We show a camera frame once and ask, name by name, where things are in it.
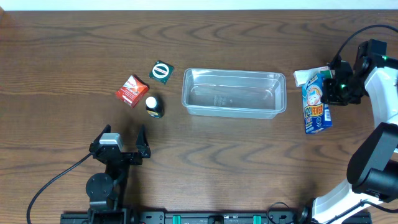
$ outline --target white wall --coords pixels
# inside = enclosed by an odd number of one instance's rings
[[[0,0],[5,11],[398,9],[397,0]]]

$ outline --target black bottle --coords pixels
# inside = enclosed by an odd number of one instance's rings
[[[161,118],[164,115],[163,106],[160,104],[160,101],[153,96],[150,96],[145,101],[147,105],[147,111],[149,115],[154,118]]]

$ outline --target blue box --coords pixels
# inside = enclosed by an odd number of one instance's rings
[[[324,78],[324,74],[318,73],[302,87],[306,134],[332,127],[329,105],[321,102]]]

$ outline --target wood grain tabletop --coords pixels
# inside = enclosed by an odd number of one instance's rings
[[[374,129],[369,98],[331,107],[333,127],[306,135],[293,72],[321,67],[358,29],[396,26],[397,11],[5,12],[0,26],[0,223],[25,223],[27,206],[52,177],[79,161],[106,124],[134,150],[147,127],[152,157],[132,167],[125,203],[169,211],[299,208],[346,177],[348,161]],[[398,35],[372,29],[358,44]],[[149,78],[156,60],[175,67],[163,85]],[[274,119],[189,115],[181,104],[187,68],[280,72],[287,109]],[[130,75],[161,95],[165,116],[151,118],[116,99]],[[37,199],[33,223],[59,223],[88,209],[86,181],[104,165],[88,159]],[[397,202],[384,204],[396,208]],[[369,209],[374,223],[398,217]]]

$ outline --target clear plastic bin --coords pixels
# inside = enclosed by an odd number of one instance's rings
[[[286,110],[285,76],[189,68],[184,74],[182,105],[194,115],[272,119]]]

